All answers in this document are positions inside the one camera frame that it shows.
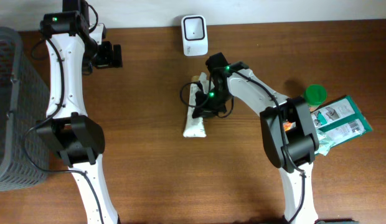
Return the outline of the white cream tube gold cap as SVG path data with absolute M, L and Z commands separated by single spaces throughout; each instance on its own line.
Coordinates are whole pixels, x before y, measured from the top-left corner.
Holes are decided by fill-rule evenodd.
M 204 85 L 208 84 L 207 81 L 207 75 L 202 72 L 200 75 L 192 77 L 193 82 L 199 82 L 199 84 L 202 85 L 203 89 L 205 89 Z M 196 102 L 196 96 L 195 94 L 200 90 L 198 85 L 196 84 L 190 84 L 189 89 L 189 104 L 195 105 Z M 186 119 L 186 125 L 183 132 L 183 136 L 185 138 L 205 138 L 205 128 L 204 128 L 204 120 L 203 118 L 193 118 L 194 108 L 188 107 L 187 110 L 187 119 Z

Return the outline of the orange Kleenex tissue pack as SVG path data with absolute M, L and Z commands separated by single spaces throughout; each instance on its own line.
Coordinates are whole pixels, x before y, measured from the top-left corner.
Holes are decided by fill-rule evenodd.
M 295 128 L 295 127 L 296 127 L 296 123 L 295 122 L 291 123 L 289 121 L 286 121 L 286 122 L 283 123 L 283 128 L 284 128 L 284 130 L 286 132 L 291 130 L 291 129 L 293 129 L 293 128 Z

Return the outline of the green lid jar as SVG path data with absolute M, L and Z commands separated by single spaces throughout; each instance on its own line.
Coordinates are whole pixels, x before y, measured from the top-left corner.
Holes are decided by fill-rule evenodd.
M 307 87 L 303 93 L 310 112 L 318 109 L 327 99 L 327 91 L 322 85 L 313 84 Z

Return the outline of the mint green tissue pack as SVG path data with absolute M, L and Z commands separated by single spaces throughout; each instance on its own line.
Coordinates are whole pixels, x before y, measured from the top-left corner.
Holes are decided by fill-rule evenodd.
M 336 142 L 330 138 L 326 133 L 316 130 L 316 134 L 319 140 L 319 148 L 315 152 L 315 155 L 324 155 L 326 156 L 332 147 L 336 145 Z

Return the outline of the green wipes pack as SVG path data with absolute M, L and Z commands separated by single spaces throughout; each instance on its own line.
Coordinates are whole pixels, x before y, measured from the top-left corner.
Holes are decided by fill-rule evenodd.
M 372 132 L 373 128 L 349 95 L 311 113 L 316 130 L 326 133 L 336 146 Z

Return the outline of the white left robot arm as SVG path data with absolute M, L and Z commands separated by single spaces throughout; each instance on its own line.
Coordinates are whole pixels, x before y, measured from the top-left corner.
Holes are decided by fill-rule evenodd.
M 50 60 L 50 98 L 46 118 L 32 130 L 74 178 L 87 222 L 119 223 L 103 171 L 104 132 L 88 117 L 82 77 L 94 68 L 120 68 L 123 62 L 120 45 L 105 39 L 105 25 L 90 23 L 93 11 L 87 1 L 64 1 L 61 12 L 41 20 L 39 31 Z

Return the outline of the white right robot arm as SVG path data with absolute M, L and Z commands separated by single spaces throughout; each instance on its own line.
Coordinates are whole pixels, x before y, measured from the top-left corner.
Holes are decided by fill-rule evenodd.
M 263 148 L 279 170 L 285 196 L 283 223 L 318 223 L 311 174 L 319 139 L 306 100 L 278 93 L 257 78 L 243 62 L 228 63 L 222 53 L 205 66 L 209 86 L 199 86 L 193 118 L 225 113 L 226 102 L 242 100 L 259 117 Z

